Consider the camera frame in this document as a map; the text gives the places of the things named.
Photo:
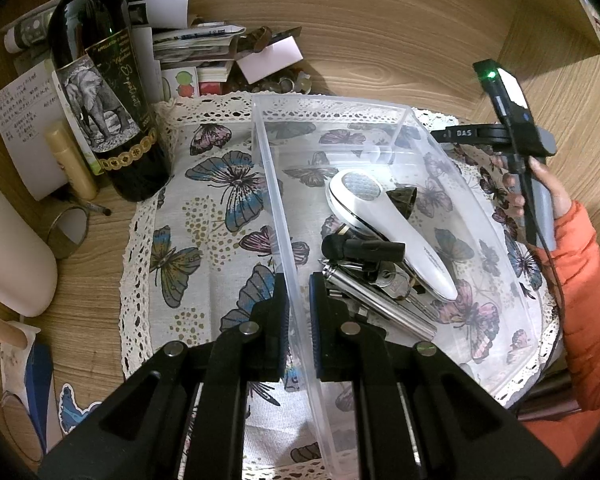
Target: wine bottle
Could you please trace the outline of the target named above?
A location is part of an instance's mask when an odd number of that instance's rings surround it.
[[[169,171],[121,5],[122,0],[61,0],[48,41],[82,134],[117,192],[138,202],[164,186]]]

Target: metal screw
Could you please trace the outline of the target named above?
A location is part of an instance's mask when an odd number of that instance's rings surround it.
[[[176,355],[180,355],[184,350],[184,343],[180,341],[169,341],[164,346],[164,353],[169,357],[176,357]]]
[[[424,357],[432,357],[438,351],[438,348],[433,343],[427,343],[426,341],[420,341],[416,345],[418,354]]]
[[[340,325],[340,330],[344,335],[356,335],[360,333],[360,325],[355,321],[345,321]]]
[[[240,332],[244,335],[253,335],[260,330],[260,325],[255,321],[245,321],[240,325]]]

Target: white handheld device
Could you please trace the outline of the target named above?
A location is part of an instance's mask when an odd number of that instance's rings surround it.
[[[364,235],[405,245],[404,261],[420,283],[442,301],[455,301],[458,291],[436,251],[395,208],[380,183],[361,170],[337,173],[326,189],[327,202],[340,221]]]

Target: clear plastic storage box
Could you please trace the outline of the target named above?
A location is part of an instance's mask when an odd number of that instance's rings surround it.
[[[409,222],[442,257],[459,289],[452,304],[424,294],[421,314],[436,321],[433,342],[489,393],[497,398],[536,351],[539,334],[521,295],[512,290],[516,276],[484,209],[410,107],[255,94],[252,120],[253,157],[257,162],[260,156],[265,169],[274,257],[285,273],[290,301],[289,342],[299,384],[328,474],[353,479],[358,466],[350,384],[322,384],[316,378],[308,299],[309,276],[322,270],[322,238],[340,225],[325,196],[337,171],[364,168],[386,189],[418,187],[420,202]],[[297,266],[296,253],[304,245],[308,260]],[[490,272],[483,265],[489,256]],[[388,340],[413,344],[383,319],[370,320],[387,329]],[[511,359],[511,335],[520,331],[528,345]]]

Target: black cable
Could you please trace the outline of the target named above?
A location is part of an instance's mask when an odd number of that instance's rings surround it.
[[[518,151],[518,146],[516,144],[516,137],[513,134],[511,121],[510,121],[509,117],[507,117],[507,116],[505,116],[503,119],[504,119],[504,122],[503,122],[504,127],[507,130],[507,133],[509,134],[509,137],[511,139],[511,147],[513,148],[516,164],[519,164],[520,158],[522,158],[522,156],[520,155],[520,152]],[[527,168],[528,171],[532,171],[528,165],[528,157],[527,157],[527,160],[523,160],[522,162],[524,163],[525,168]],[[520,189],[523,192],[523,195],[526,200],[526,205],[528,206],[529,211],[530,211],[531,219],[533,220],[534,226],[536,228],[536,233],[538,234],[538,237],[540,238],[540,243],[542,244],[542,248],[544,249],[544,252],[546,253],[547,260],[548,260],[551,270],[554,274],[555,285],[558,289],[558,294],[560,297],[560,301],[557,301],[557,303],[558,303],[558,319],[560,320],[560,328],[561,328],[563,325],[563,320],[564,320],[564,313],[562,312],[562,309],[565,308],[564,291],[562,290],[562,284],[560,283],[560,277],[558,276],[558,271],[555,268],[554,258],[551,256],[551,251],[549,250],[549,247],[547,246],[546,241],[544,240],[544,236],[542,236],[542,231],[540,230],[540,227],[538,226],[538,220],[536,219],[536,212],[534,209],[534,204],[532,201],[529,200],[529,197],[532,197],[533,193],[528,188],[528,185],[526,184],[526,180],[524,178],[519,178],[519,181],[520,181]],[[544,377],[544,372],[545,372],[546,368],[548,367],[549,362],[551,362],[551,359],[554,357],[554,353],[555,353],[555,349],[557,348],[557,345],[558,345],[558,338],[556,337],[556,340],[553,344],[553,347],[551,349],[549,357],[546,359],[546,361],[544,362],[544,366],[540,370],[540,378],[538,380],[542,380],[542,378]]]

